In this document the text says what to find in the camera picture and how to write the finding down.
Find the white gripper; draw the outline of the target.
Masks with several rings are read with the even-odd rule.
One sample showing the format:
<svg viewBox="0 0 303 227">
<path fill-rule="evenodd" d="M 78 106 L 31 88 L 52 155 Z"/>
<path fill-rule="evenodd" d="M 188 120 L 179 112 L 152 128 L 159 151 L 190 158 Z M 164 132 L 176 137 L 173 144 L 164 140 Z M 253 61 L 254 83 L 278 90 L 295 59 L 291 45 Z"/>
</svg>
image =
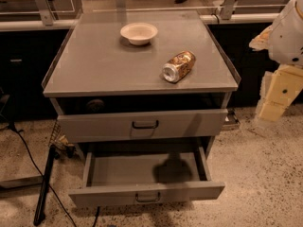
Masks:
<svg viewBox="0 0 303 227">
<path fill-rule="evenodd" d="M 265 102 L 271 83 L 270 98 L 275 103 Z M 284 114 L 303 89 L 303 69 L 281 64 L 274 72 L 266 71 L 260 84 L 256 117 L 276 122 Z"/>
</svg>

